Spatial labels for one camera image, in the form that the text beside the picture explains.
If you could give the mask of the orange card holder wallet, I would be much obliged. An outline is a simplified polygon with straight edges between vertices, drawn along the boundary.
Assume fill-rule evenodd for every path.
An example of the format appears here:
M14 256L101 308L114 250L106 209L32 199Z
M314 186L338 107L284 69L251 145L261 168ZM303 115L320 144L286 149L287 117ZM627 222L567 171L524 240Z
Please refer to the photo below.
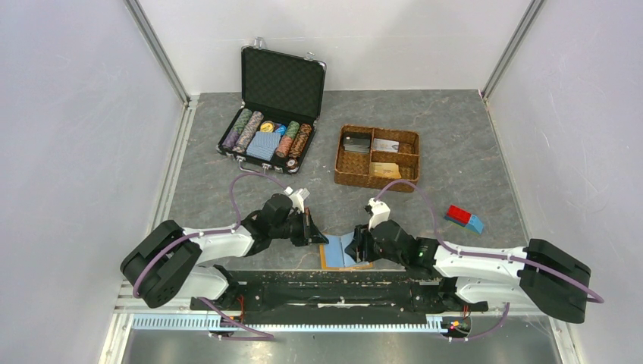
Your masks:
M341 236L326 234L327 244L319 247L321 267L332 271L356 271L373 268L372 262L357 262L344 252L353 240L354 233Z

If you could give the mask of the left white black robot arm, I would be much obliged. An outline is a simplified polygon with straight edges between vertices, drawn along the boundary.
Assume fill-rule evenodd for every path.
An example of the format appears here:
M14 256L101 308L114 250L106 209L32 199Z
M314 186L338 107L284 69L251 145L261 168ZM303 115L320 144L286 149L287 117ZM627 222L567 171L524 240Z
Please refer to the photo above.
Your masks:
M212 265L216 259L254 256L273 240L289 240L294 246L328 243L304 200L302 190L276 193L239 224L210 230L163 221L124 258L120 271L132 284L133 296L150 309L176 297L206 297L229 309L237 302L238 289L222 267Z

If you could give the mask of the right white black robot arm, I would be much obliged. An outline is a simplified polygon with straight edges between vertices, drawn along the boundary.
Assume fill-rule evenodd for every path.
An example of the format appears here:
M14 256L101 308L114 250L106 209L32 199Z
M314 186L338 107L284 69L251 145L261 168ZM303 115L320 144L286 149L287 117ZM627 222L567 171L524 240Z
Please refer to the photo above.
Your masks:
M468 248L414 237L389 220L356 226L344 252L355 262L394 262L421 281L440 278L438 300L447 309L510 303L568 323L585 320L591 269L546 240L532 238L511 249Z

